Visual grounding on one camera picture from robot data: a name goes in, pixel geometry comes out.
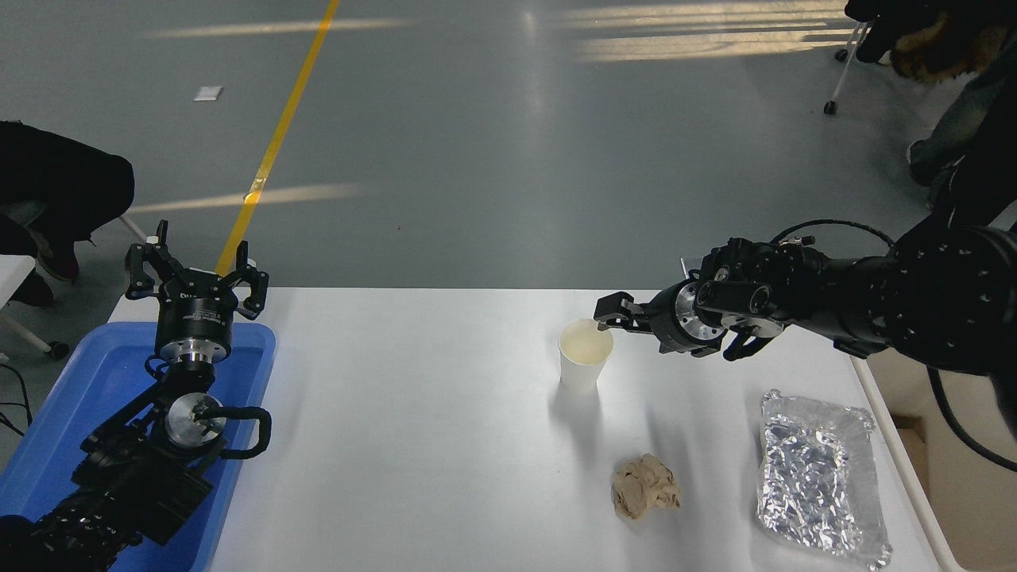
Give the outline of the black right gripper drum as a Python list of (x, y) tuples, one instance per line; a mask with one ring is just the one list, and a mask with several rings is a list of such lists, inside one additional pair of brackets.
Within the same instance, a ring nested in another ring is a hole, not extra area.
[(653, 336), (659, 343), (659, 354), (687, 354), (696, 348), (696, 341), (684, 330), (680, 318), (679, 294), (689, 283), (668, 287), (645, 304), (645, 316)]

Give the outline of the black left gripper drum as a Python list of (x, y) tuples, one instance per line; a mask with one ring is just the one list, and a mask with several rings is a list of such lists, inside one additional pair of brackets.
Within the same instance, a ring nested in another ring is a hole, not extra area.
[(167, 279), (157, 289), (156, 345), (167, 346), (186, 339), (232, 344), (232, 326), (238, 300), (219, 283), (211, 271), (186, 270)]

